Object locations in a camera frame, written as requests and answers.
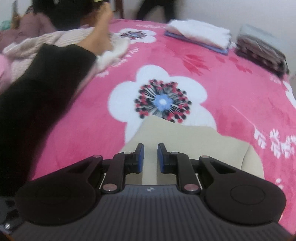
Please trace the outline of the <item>beige zip hoodie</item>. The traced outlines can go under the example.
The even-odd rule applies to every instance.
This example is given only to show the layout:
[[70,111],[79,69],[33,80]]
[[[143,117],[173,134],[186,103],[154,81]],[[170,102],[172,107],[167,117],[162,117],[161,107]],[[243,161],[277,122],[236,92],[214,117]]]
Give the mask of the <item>beige zip hoodie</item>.
[[139,143],[144,145],[143,169],[140,174],[126,175],[127,184],[154,186],[176,183],[174,175],[160,172],[157,158],[157,147],[160,143],[165,144],[169,152],[185,153],[191,159],[207,155],[264,178],[262,161],[251,144],[223,136],[211,127],[184,126],[150,116],[143,121],[122,151],[133,151]]

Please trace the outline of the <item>pink floral blanket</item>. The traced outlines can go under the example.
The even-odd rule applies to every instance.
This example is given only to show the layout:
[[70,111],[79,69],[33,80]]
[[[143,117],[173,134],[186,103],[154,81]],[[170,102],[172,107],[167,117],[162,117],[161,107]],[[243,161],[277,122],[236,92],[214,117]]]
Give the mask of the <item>pink floral blanket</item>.
[[36,159],[39,178],[94,154],[112,157],[143,121],[207,126],[255,151],[264,178],[286,195],[280,220],[295,232],[295,98],[287,80],[233,51],[224,56],[166,37],[165,26],[117,20],[126,55],[99,73],[50,132]]

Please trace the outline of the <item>person left leg black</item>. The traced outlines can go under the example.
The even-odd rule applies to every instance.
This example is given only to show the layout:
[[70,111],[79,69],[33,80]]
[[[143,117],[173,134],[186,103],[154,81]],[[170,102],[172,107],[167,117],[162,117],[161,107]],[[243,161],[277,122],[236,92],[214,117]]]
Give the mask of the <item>person left leg black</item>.
[[13,197],[27,182],[48,130],[62,116],[96,58],[112,49],[113,12],[103,3],[94,30],[66,47],[43,44],[25,73],[1,94],[1,196]]

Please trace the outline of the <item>folded purple cloth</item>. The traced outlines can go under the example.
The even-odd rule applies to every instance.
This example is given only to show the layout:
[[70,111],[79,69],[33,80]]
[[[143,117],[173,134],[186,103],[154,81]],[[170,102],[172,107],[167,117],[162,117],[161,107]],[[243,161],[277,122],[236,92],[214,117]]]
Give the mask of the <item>folded purple cloth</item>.
[[194,40],[187,39],[183,35],[174,34],[174,33],[171,33],[169,31],[165,31],[164,35],[167,36],[167,37],[171,37],[171,38],[175,38],[175,39],[178,39],[178,40],[181,40],[181,41],[185,41],[185,42],[188,42],[188,43],[199,45],[201,47],[204,47],[206,49],[209,49],[209,50],[211,50],[213,52],[216,52],[216,53],[219,53],[219,54],[222,54],[222,55],[225,55],[225,56],[228,55],[229,50],[230,50],[230,44],[227,46],[226,49],[220,49],[218,47],[210,46],[210,45],[207,45],[207,44],[204,44],[204,43],[200,43],[200,42],[197,42],[197,41],[194,41]]

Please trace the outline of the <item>folded white towel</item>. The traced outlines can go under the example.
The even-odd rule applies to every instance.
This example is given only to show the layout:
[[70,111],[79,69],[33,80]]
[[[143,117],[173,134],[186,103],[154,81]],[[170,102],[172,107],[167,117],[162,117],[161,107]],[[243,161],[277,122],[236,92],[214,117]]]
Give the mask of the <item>folded white towel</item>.
[[166,31],[222,50],[231,43],[230,30],[197,20],[172,20],[166,25]]

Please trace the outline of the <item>folded grey brown blankets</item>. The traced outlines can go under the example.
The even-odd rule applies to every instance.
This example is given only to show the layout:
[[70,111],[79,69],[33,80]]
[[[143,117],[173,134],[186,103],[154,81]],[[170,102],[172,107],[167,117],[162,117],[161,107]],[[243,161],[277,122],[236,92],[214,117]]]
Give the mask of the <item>folded grey brown blankets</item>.
[[251,25],[240,28],[236,41],[236,54],[279,78],[290,73],[287,64],[287,44],[262,29]]

